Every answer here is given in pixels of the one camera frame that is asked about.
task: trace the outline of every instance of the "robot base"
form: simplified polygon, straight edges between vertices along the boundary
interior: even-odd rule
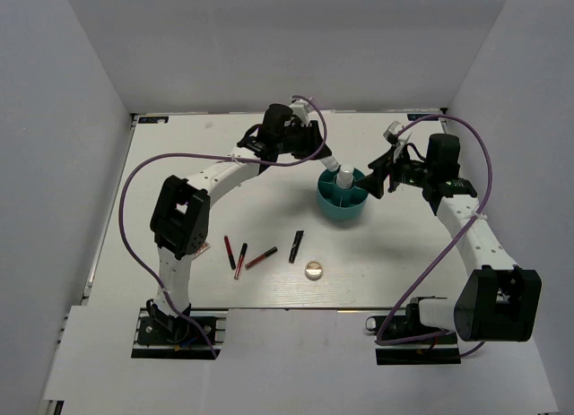
[[[385,321],[386,316],[371,316],[367,322],[368,330],[377,333]],[[438,332],[438,328],[424,327],[413,329],[406,320],[406,316],[396,315],[383,333],[382,339],[401,339],[423,333]],[[400,365],[439,365],[460,364],[457,335],[455,333],[440,336],[438,339],[429,339],[427,342],[413,342],[412,344],[396,346],[379,346],[375,349],[378,366]]]
[[[225,318],[227,310],[193,310],[191,317],[203,328],[217,354],[225,339]],[[135,330],[132,359],[213,359],[213,354],[204,338],[195,327],[189,326],[187,333],[174,336],[154,322],[145,308],[140,309]]]

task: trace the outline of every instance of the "black bracket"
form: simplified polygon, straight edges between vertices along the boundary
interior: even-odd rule
[[[387,140],[392,144],[391,148],[369,164],[373,172],[356,182],[359,188],[380,199],[384,194],[384,182],[387,177],[389,193],[395,192],[401,184],[418,186],[422,188],[422,196],[429,202],[435,215],[443,197],[453,195],[476,197],[472,184],[458,177],[460,170],[458,137],[450,134],[432,134],[424,161],[411,160],[406,146],[395,160],[398,140],[394,135],[390,135]]]
[[[279,155],[284,153],[290,153],[297,160],[307,158],[322,142],[323,136],[318,121],[303,125],[299,117],[293,115],[292,108],[283,104],[272,104],[265,112],[263,124],[249,128],[237,145],[254,152],[261,160],[277,162]],[[325,145],[314,160],[331,155],[333,153]],[[262,165],[259,174],[267,167]]]
[[[527,341],[541,289],[536,270],[474,270],[455,305],[458,335],[469,342]]]
[[[179,316],[171,316],[161,312],[157,305],[153,303],[152,298],[145,303],[145,310],[154,323],[161,325],[165,330],[166,336],[169,336],[173,341],[177,341],[182,334],[185,336],[187,333],[189,323]],[[182,314],[189,316],[190,312],[191,306],[188,306]]]
[[[183,212],[178,205],[187,208]],[[178,260],[196,252],[207,238],[209,208],[207,191],[193,188],[187,179],[168,177],[150,223],[157,246],[167,247]]]

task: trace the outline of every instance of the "white backdrop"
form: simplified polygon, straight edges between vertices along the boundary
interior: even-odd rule
[[[506,0],[69,0],[131,112],[446,107]]]
[[[82,297],[129,115],[66,0],[0,0],[0,401],[33,415]]]
[[[565,414],[574,413],[572,1],[509,0],[449,112],[488,144],[489,222],[518,263],[542,276],[535,340]],[[475,140],[460,134],[465,171],[483,192],[484,158]]]

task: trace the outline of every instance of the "white table surface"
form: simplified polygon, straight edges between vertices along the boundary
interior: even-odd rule
[[[341,163],[367,172],[367,164],[388,149],[382,133],[405,114],[326,112],[328,142]],[[196,151],[227,154],[261,114],[170,116],[164,125],[135,129],[124,179],[141,161],[160,153]],[[412,140],[424,153],[440,122],[422,122]],[[283,157],[292,160],[291,156]],[[135,251],[157,268],[158,255],[149,223],[163,180],[186,177],[212,161],[167,159],[136,176],[126,201],[126,231]],[[370,197],[361,217],[333,223],[317,207],[317,179],[324,167],[308,162],[269,169],[224,196],[211,210],[207,241],[211,248],[192,264],[189,292],[194,307],[391,307],[414,279],[447,245],[450,236],[421,190],[401,186],[382,200]],[[287,259],[295,231],[305,236],[295,264]],[[277,246],[279,252],[233,279],[223,244],[228,235],[236,260],[248,243],[248,259]],[[320,281],[304,274],[308,261],[324,267]],[[449,254],[415,294],[456,298],[466,281],[458,252]],[[90,304],[143,306],[154,281],[129,256],[117,229],[117,205],[96,269]]]
[[[387,149],[382,132],[403,115],[326,114],[329,145],[360,169]],[[170,117],[139,125],[126,172],[168,151],[228,153],[260,115]],[[439,123],[422,123],[413,139],[423,151]],[[163,179],[208,163],[165,160],[139,175],[129,192],[127,234],[150,264],[157,253],[149,220]],[[368,200],[353,226],[326,220],[315,204],[319,163],[270,169],[215,205],[211,249],[193,264],[196,307],[390,307],[449,235],[419,190],[403,187]],[[296,229],[305,230],[296,264],[288,264]],[[223,246],[249,243],[253,257],[279,253],[234,281]],[[308,281],[303,265],[325,274]],[[457,252],[447,256],[418,294],[456,297],[466,277]],[[377,366],[366,312],[231,310],[215,361],[131,359],[139,308],[155,293],[151,278],[126,253],[115,209],[88,305],[74,307],[45,398],[65,401],[62,415],[107,414],[380,414],[535,415],[556,411],[535,343],[489,343],[455,366]],[[463,342],[462,350],[473,344]]]

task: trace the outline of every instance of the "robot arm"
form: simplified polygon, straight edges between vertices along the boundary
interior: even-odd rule
[[[422,196],[454,238],[479,205],[471,183],[458,175],[458,138],[433,134],[426,158],[411,160],[406,141],[396,137],[397,125],[385,134],[390,150],[369,164],[373,172],[356,185],[377,198],[383,196],[387,177],[391,193],[402,183],[421,187]],[[527,341],[542,287],[536,271],[518,267],[483,219],[458,240],[457,249],[469,274],[460,297],[413,298],[406,309],[410,328],[416,334],[452,330],[464,341]]]
[[[289,107],[271,105],[263,124],[247,130],[230,156],[276,162],[279,155],[290,153],[302,159],[316,151],[322,142],[318,122],[309,121],[308,105],[299,99]],[[331,171],[339,168],[326,146],[315,160],[321,160]],[[260,163],[220,161],[188,178],[170,176],[165,180],[151,228],[160,256],[160,278],[166,289],[158,288],[146,308],[153,320],[172,335],[183,333],[181,330],[187,329],[187,323],[171,309],[165,291],[175,308],[187,315],[191,309],[188,295],[191,263],[193,254],[207,238],[211,207],[233,188],[267,168]]]

